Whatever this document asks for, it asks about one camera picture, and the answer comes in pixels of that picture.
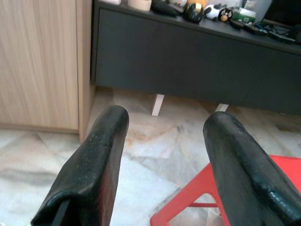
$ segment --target remote control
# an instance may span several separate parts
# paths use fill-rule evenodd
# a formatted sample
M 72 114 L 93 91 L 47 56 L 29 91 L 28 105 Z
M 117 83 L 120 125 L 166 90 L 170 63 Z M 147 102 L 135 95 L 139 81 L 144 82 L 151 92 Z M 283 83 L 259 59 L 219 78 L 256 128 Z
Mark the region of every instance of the remote control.
M 295 39 L 291 39 L 284 35 L 277 34 L 276 32 L 269 32 L 269 36 L 277 41 L 284 42 L 287 44 L 294 44 L 296 41 Z
M 264 29 L 260 29 L 258 27 L 255 27 L 253 25 L 249 25 L 249 24 L 246 24 L 244 26 L 244 29 L 254 35 L 261 35 L 261 36 L 264 36 L 264 35 L 267 35 L 268 32 Z
M 230 25 L 236 29 L 242 29 L 245 26 L 244 22 L 237 21 L 237 20 L 230 20 L 229 21 Z

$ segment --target white cabinet leg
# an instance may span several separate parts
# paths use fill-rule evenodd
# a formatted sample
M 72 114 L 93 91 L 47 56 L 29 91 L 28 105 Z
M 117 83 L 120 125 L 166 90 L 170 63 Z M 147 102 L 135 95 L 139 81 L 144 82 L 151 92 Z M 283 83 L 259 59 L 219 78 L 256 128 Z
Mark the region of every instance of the white cabinet leg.
M 151 111 L 152 116 L 158 116 L 159 115 L 159 111 L 160 111 L 163 99 L 164 99 L 164 95 L 156 94 L 154 106 L 152 107 L 152 111 Z
M 219 104 L 216 108 L 216 112 L 225 112 L 229 105 Z

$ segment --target red stool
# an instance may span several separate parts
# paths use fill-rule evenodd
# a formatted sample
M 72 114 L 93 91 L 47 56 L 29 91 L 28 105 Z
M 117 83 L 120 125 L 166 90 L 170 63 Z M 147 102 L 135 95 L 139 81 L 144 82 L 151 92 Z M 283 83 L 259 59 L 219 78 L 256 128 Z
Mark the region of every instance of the red stool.
M 301 159 L 275 155 L 271 155 L 271 158 L 301 193 Z M 203 194 L 212 195 L 216 203 L 195 203 L 194 201 Z M 166 206 L 152 216 L 150 225 L 168 226 L 168 222 L 186 207 L 218 207 L 225 226 L 230 226 L 216 189 L 211 164 L 200 171 Z
M 301 159 L 269 158 L 228 113 L 211 115 L 203 132 L 211 163 L 152 216 L 151 226 L 168 226 L 186 207 L 218 207 L 226 226 L 301 225 Z M 216 203 L 195 203 L 203 194 Z

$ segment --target wooden cabinet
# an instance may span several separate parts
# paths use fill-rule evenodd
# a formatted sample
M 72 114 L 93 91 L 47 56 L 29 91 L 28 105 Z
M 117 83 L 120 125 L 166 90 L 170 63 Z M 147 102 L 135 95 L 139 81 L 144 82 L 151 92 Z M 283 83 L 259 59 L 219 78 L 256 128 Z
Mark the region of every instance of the wooden cabinet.
M 90 88 L 82 62 L 90 28 L 81 27 L 78 40 L 77 26 L 91 25 L 91 7 L 91 0 L 0 1 L 0 124 L 79 131 L 79 109 L 90 101 L 82 87 Z

